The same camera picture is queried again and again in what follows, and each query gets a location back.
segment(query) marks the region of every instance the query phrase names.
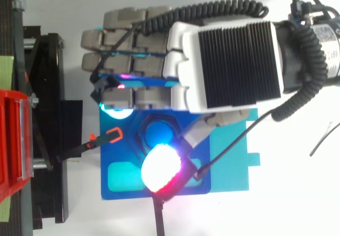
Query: red plastic bin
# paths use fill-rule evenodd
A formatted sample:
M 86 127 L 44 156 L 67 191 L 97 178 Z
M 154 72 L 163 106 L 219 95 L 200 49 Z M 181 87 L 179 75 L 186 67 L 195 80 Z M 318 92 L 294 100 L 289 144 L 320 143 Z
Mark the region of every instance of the red plastic bin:
M 33 175 L 31 125 L 28 96 L 0 90 L 0 203 Z

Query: glowing blue circle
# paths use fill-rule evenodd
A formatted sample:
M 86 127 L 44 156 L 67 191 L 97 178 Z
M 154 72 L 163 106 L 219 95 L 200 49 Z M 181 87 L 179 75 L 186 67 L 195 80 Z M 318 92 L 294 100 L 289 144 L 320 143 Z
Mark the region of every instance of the glowing blue circle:
M 133 112 L 133 109 L 106 109 L 104 104 L 100 105 L 100 109 L 112 118 L 118 120 L 129 117 Z

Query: coiled cable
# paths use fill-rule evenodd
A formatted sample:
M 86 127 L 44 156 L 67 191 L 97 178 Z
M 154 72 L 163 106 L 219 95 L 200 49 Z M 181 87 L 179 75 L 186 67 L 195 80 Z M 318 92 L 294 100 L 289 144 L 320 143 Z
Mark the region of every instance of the coiled cable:
M 293 115 L 297 110 L 312 100 L 322 89 L 327 79 L 327 64 L 324 51 L 321 50 L 319 39 L 309 25 L 295 25 L 295 38 L 300 44 L 306 70 L 311 80 L 304 82 L 302 88 L 284 104 L 274 109 L 272 118 L 279 122 Z
M 168 31 L 177 21 L 190 22 L 227 15 L 247 15 L 253 18 L 264 18 L 268 12 L 268 7 L 255 0 L 205 2 L 198 5 L 177 7 L 164 14 L 146 19 L 142 26 L 142 33 L 147 36 L 155 32 Z

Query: metal screw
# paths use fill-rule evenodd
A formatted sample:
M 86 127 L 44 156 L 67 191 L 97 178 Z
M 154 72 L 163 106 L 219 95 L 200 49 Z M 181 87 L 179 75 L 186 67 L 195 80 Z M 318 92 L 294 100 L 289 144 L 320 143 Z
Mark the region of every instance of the metal screw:
M 64 40 L 64 39 L 61 38 L 61 39 L 59 40 L 58 47 L 59 47 L 60 49 L 64 49 L 64 48 L 65 48 L 65 40 Z
M 29 98 L 29 101 L 31 103 L 31 106 L 33 108 L 36 108 L 37 104 L 39 103 L 39 98 L 37 98 L 36 94 L 32 94 L 31 97 Z
M 26 10 L 26 0 L 14 0 L 13 9 L 16 11 L 24 12 Z

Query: white background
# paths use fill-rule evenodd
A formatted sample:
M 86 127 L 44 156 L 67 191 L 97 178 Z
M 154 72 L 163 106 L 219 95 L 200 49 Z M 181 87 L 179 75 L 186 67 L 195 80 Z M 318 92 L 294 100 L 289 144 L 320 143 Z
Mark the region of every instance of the white background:
M 90 99 L 89 74 L 81 71 L 81 34 L 101 26 L 106 11 L 128 6 L 180 6 L 210 0 L 26 0 L 25 25 L 41 25 L 65 40 L 67 99 L 83 99 L 83 141 L 99 133 L 98 106 Z M 260 0 L 268 19 L 283 20 L 291 0 Z M 340 10 L 339 0 L 321 0 Z M 313 158 L 310 150 L 330 121 L 338 122 L 340 88 L 323 90 L 295 116 L 268 119 L 248 137 L 249 152 L 261 154 L 250 168 L 250 191 L 175 197 L 164 206 L 167 236 L 340 235 L 340 132 L 324 142 Z M 102 201 L 99 151 L 68 162 L 70 217 L 65 224 L 43 221 L 36 236 L 156 235 L 151 199 Z

